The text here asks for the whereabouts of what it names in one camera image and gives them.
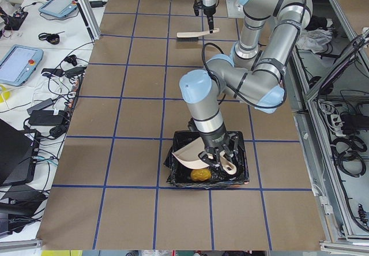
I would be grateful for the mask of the beige plastic dustpan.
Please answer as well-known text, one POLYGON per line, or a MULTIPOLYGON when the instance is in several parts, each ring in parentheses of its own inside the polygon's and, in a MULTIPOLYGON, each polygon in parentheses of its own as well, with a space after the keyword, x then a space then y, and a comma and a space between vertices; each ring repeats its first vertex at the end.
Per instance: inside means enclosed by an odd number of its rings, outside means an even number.
POLYGON ((226 151, 216 149, 215 155, 205 151, 205 144, 201 137, 198 137, 183 148, 172 152, 173 156, 185 167, 197 170, 207 167, 221 168, 229 175, 235 175, 237 172, 236 165, 231 161, 231 155, 227 155, 226 151))

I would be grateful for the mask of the white hand brush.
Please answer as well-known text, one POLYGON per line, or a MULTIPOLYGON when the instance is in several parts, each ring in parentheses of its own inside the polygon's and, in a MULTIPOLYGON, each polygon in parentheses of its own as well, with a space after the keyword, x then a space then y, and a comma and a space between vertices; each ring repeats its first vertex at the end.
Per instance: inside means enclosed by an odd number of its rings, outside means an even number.
POLYGON ((176 38, 180 41, 197 41, 200 37, 219 32, 220 32, 219 28, 201 32, 178 32, 176 34, 176 38))

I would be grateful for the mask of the yellow potato-like trash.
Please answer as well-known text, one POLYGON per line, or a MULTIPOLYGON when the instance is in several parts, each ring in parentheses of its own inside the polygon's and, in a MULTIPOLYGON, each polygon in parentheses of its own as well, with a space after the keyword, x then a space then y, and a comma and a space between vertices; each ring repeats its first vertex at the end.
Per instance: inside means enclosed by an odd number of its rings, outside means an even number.
POLYGON ((195 182, 204 182, 212 177, 211 171, 207 168, 192 170, 190 179, 195 182))

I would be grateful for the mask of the black bag lined bin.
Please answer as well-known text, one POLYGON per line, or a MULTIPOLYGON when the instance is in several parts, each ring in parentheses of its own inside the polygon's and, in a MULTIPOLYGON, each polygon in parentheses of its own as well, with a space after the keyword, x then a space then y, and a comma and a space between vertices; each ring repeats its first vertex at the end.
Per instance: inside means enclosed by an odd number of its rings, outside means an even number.
POLYGON ((250 181, 243 134, 229 131, 228 151, 216 149, 215 155, 205 150, 198 132, 176 131, 164 165, 170 169, 167 183, 175 187, 226 188, 250 181))

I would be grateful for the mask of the white crumpled cloth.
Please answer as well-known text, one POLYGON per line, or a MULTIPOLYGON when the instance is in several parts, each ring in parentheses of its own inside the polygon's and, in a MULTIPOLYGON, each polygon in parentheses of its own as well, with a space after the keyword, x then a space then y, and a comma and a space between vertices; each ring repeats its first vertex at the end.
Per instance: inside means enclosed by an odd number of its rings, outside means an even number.
POLYGON ((310 50, 313 53, 323 52, 332 37, 333 33, 324 29, 302 30, 296 46, 298 49, 310 50))

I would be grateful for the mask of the upper blue teach pendant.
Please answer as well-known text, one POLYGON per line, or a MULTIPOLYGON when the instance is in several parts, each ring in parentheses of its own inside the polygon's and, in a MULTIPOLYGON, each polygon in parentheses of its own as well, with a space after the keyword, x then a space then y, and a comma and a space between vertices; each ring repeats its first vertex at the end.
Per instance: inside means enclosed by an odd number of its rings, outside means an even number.
POLYGON ((68 15, 77 10, 77 5, 74 0, 48 0, 43 6, 39 7, 41 14, 64 19, 68 15))

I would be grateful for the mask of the blue teach pendant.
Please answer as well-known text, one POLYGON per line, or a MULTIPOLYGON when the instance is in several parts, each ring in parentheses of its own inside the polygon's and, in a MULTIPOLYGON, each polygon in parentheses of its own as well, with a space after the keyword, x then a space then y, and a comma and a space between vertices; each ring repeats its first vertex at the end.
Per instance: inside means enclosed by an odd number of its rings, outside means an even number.
POLYGON ((48 0, 43 6, 39 7, 41 14, 64 19, 68 15, 77 10, 77 5, 74 0, 48 0))
POLYGON ((1 84, 22 85, 35 71, 43 54, 40 48, 13 45, 1 60, 1 84))

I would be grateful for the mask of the black power strip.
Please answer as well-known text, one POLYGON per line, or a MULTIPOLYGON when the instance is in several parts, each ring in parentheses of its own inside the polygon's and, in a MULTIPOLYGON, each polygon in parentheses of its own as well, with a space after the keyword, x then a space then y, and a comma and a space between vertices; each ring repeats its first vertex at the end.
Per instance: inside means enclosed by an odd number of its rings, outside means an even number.
POLYGON ((77 105, 83 79, 83 74, 70 79, 71 89, 67 94, 67 102, 65 103, 64 109, 69 114, 70 118, 72 117, 74 109, 77 105))

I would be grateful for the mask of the black power adapter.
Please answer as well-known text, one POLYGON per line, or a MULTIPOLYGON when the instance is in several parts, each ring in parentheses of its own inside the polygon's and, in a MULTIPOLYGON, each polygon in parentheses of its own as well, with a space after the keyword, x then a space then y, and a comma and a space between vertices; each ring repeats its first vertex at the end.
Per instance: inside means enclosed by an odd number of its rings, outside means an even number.
POLYGON ((34 110, 28 123, 31 126, 57 126, 65 123, 68 118, 66 111, 34 110))

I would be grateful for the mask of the black laptop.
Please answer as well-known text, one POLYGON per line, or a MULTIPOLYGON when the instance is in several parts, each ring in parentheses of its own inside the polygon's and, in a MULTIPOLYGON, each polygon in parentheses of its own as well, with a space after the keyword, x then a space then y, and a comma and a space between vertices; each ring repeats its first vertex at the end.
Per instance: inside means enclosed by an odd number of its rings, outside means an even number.
POLYGON ((40 133, 17 130, 1 121, 1 186, 23 185, 33 181, 40 133))

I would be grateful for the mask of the lower blue teach pendant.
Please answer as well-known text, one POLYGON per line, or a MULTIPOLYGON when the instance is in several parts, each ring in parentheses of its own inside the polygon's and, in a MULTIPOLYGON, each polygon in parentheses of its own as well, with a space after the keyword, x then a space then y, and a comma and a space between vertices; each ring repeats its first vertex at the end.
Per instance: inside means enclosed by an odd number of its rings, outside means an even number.
POLYGON ((13 45, 1 60, 1 84, 22 85, 35 71, 43 54, 40 48, 13 45))

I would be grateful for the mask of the aluminium frame post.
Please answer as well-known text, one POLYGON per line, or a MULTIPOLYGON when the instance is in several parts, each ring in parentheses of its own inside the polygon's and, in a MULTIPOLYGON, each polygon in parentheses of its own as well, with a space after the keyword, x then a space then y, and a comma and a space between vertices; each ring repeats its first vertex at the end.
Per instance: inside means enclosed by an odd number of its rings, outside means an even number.
POLYGON ((89 0, 74 0, 81 13, 82 20, 86 26, 91 41, 98 40, 101 35, 101 31, 95 15, 93 13, 89 0))

